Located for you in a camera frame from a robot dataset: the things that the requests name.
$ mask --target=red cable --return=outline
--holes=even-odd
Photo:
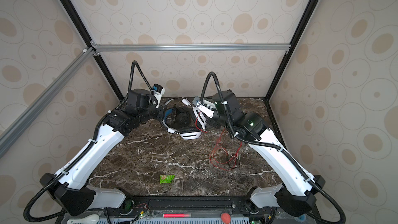
[[[198,114],[198,117],[196,117],[195,126],[196,126],[196,128],[197,128],[199,131],[201,131],[201,132],[206,132],[206,131],[203,131],[202,129],[199,129],[198,126],[196,125],[196,123],[198,122],[198,118],[199,118],[201,112],[202,112],[202,111],[200,111],[199,114]]]
[[[240,150],[240,148],[242,147],[242,142],[240,142],[240,146],[239,146],[238,150],[237,150],[236,153],[231,157],[231,159],[229,159],[227,162],[224,162],[224,163],[218,162],[218,161],[216,160],[216,158],[215,158],[215,152],[216,152],[218,149],[223,149],[223,150],[225,151],[225,153],[228,155],[227,150],[226,150],[224,147],[221,146],[221,144],[222,144],[222,134],[224,133],[224,131],[225,131],[225,128],[222,130],[220,137],[217,138],[216,145],[214,146],[213,150],[211,151],[211,153],[210,153],[210,155],[209,155],[209,161],[210,161],[210,163],[211,163],[214,167],[216,167],[216,168],[219,168],[219,169],[222,169],[222,170],[225,170],[225,171],[230,171],[230,170],[233,170],[233,169],[236,167],[236,160],[237,160],[237,158],[238,158],[239,150]],[[234,159],[234,167],[233,167],[232,169],[223,169],[223,168],[220,168],[220,167],[218,167],[217,165],[213,164],[213,162],[211,161],[211,157],[213,157],[213,160],[214,160],[214,161],[216,161],[217,163],[220,163],[220,164],[229,163],[232,159]]]

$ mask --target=red tube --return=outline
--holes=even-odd
[[[163,218],[184,218],[191,217],[191,214],[163,214]]]

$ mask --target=pink ball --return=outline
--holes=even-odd
[[[228,213],[223,213],[223,214],[221,214],[221,220],[222,220],[222,222],[224,222],[225,224],[230,224],[230,223],[231,223],[231,217],[229,216]]]

